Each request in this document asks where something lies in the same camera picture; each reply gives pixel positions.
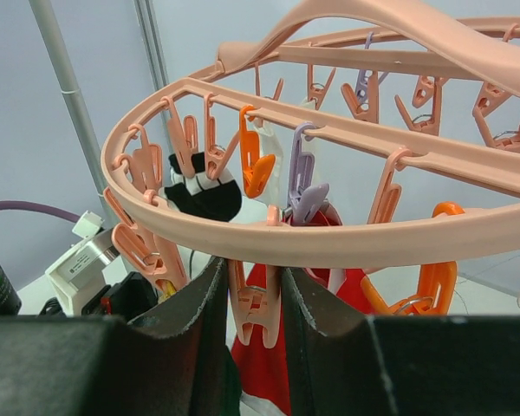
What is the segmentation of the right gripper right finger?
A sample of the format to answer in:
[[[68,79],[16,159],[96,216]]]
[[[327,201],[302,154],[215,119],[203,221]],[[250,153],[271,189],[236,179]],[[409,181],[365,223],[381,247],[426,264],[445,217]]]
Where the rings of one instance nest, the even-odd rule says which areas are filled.
[[[294,415],[520,415],[520,316],[364,315],[282,277]]]

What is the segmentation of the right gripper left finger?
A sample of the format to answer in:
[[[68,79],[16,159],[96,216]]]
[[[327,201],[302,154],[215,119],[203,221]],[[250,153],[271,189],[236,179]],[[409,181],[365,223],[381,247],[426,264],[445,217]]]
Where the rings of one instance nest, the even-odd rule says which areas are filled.
[[[0,415],[216,415],[227,264],[131,322],[0,316]]]

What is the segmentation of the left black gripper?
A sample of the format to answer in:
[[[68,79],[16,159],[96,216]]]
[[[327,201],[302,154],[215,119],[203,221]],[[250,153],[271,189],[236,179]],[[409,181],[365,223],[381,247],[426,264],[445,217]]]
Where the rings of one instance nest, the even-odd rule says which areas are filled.
[[[72,282],[50,278],[55,297],[48,299],[39,316],[117,315],[125,322],[156,306],[158,295],[139,273],[131,272],[120,282],[107,284],[103,276],[78,288]]]

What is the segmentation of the green patterned sock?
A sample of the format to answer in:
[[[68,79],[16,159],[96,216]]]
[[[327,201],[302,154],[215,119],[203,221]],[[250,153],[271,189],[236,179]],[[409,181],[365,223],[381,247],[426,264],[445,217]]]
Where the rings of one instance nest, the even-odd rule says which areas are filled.
[[[224,348],[224,387],[221,416],[239,416],[242,396],[239,371],[228,347]]]

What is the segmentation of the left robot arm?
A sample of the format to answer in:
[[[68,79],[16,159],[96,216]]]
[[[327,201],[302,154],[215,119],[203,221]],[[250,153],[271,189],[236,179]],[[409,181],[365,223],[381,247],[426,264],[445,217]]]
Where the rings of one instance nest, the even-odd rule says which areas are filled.
[[[151,284],[141,274],[132,272],[114,285],[100,283],[82,305],[74,306],[73,315],[119,315],[129,322],[157,303]],[[18,315],[21,306],[21,299],[0,266],[0,315]]]

